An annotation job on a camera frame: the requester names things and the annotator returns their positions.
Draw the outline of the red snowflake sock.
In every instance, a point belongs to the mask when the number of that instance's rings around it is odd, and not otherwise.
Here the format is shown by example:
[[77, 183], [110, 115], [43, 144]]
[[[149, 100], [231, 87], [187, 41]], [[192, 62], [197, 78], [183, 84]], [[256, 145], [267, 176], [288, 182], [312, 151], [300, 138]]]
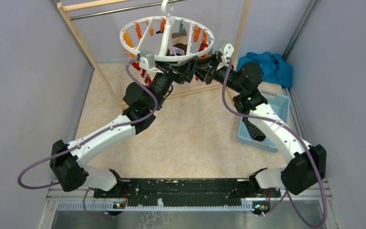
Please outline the red snowflake sock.
[[[202, 52], [203, 50], [207, 49], [209, 47], [209, 43], [206, 40], [202, 40], [199, 52]], [[209, 57], [209, 53], [205, 53], [204, 55], [200, 56], [199, 59], [205, 59]]]

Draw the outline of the white round clip hanger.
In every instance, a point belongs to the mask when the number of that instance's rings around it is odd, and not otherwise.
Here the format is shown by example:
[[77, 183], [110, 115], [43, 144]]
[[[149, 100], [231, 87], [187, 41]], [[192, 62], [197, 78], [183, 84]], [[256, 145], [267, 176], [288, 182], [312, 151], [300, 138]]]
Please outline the white round clip hanger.
[[[151, 37], [151, 32], [156, 34], [155, 26], [159, 26], [160, 33], [159, 50], [154, 52], [155, 60], [159, 62], [180, 62], [193, 56], [202, 56], [214, 50], [215, 37], [213, 32], [205, 25], [194, 20], [172, 15], [172, 0], [163, 0], [160, 16], [144, 17], [127, 23], [120, 31], [120, 42], [124, 50], [131, 57], [136, 57], [143, 51], [143, 45]], [[172, 56], [171, 34], [177, 29], [180, 34], [187, 31], [188, 47], [187, 53], [183, 56]], [[209, 47], [199, 52], [202, 40], [209, 43]]]

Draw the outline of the black striped sock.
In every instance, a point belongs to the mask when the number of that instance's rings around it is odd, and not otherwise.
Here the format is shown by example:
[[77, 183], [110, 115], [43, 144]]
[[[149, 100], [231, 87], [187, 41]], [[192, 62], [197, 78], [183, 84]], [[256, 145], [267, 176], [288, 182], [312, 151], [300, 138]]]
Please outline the black striped sock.
[[244, 123], [246, 130], [252, 140], [262, 142], [266, 139], [265, 134], [254, 124], [252, 124], [248, 118], [243, 117], [242, 122]]

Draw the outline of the red white striped sock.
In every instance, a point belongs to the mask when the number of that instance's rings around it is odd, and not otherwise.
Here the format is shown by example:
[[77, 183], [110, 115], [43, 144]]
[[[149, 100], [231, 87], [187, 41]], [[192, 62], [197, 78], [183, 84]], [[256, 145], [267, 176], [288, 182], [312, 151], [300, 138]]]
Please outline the red white striped sock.
[[149, 73], [145, 69], [143, 69], [139, 66], [139, 62], [133, 62], [132, 67], [138, 71], [139, 75], [143, 79], [145, 86], [150, 87], [152, 84], [152, 79], [151, 79], [151, 76], [149, 75]]

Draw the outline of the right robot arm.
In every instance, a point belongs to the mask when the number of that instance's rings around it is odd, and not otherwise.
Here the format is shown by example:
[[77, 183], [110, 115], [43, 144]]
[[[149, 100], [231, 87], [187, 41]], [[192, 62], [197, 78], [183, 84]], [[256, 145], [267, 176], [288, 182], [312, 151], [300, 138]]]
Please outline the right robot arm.
[[231, 60], [228, 57], [228, 63], [222, 63], [216, 55], [199, 60], [195, 76], [205, 83], [221, 83], [223, 91], [230, 88], [238, 92], [233, 98], [235, 109], [227, 106], [228, 111], [247, 118], [275, 145], [286, 162], [285, 168], [264, 168], [252, 174], [251, 194], [261, 197], [268, 188], [284, 187], [289, 193], [299, 195], [318, 184], [324, 196], [322, 180], [325, 177], [326, 150], [302, 139], [274, 112], [258, 89], [262, 82], [259, 64], [246, 62], [238, 70], [233, 70]]

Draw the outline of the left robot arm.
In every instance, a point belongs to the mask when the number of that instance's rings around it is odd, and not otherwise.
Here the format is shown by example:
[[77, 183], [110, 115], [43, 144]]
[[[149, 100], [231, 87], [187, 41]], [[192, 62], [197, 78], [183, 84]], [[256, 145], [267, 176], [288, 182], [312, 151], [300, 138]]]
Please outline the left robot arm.
[[87, 164], [112, 145], [135, 136], [147, 129], [156, 119], [173, 82], [191, 82], [198, 57], [183, 62], [159, 62], [160, 72], [147, 87], [133, 80], [126, 91], [124, 101], [128, 107], [113, 121], [80, 139], [52, 146], [50, 167], [65, 192], [82, 186], [106, 191], [111, 197], [119, 197], [124, 191], [121, 177], [113, 169], [101, 170]]

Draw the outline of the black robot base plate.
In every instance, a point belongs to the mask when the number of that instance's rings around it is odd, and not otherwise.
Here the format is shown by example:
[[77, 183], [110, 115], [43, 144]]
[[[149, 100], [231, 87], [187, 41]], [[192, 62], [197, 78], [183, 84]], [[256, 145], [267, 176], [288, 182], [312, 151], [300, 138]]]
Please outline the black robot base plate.
[[95, 189], [95, 198], [120, 198], [129, 207], [236, 207], [245, 198], [279, 198], [280, 189], [260, 189], [248, 178], [129, 178], [109, 191]]

